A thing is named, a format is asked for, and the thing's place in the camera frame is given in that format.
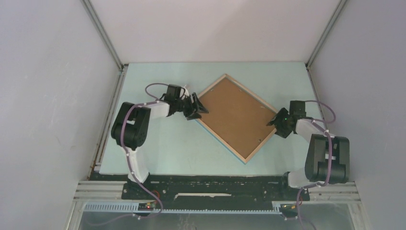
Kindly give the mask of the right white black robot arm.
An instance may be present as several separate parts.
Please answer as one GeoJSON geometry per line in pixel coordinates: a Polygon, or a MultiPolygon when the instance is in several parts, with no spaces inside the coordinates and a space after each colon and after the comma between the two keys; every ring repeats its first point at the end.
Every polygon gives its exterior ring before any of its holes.
{"type": "Polygon", "coordinates": [[[275,134],[287,138],[290,134],[301,136],[309,144],[304,167],[287,172],[287,182],[279,186],[279,196],[293,199],[298,188],[312,188],[329,184],[345,184],[350,176],[350,141],[331,134],[320,123],[325,120],[307,116],[306,101],[290,101],[289,109],[282,108],[268,126],[275,134]]]}

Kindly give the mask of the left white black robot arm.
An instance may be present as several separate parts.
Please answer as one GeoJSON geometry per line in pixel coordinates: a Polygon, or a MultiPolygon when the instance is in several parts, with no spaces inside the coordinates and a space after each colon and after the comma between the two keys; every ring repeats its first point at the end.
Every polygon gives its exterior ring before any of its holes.
{"type": "Polygon", "coordinates": [[[189,93],[186,87],[156,82],[147,85],[145,92],[154,101],[122,103],[111,129],[111,137],[125,153],[130,171],[128,178],[137,182],[133,194],[142,200],[151,195],[151,186],[145,183],[149,170],[141,148],[147,138],[150,120],[169,117],[174,113],[183,113],[187,120],[194,120],[209,113],[197,94],[189,93]]]}

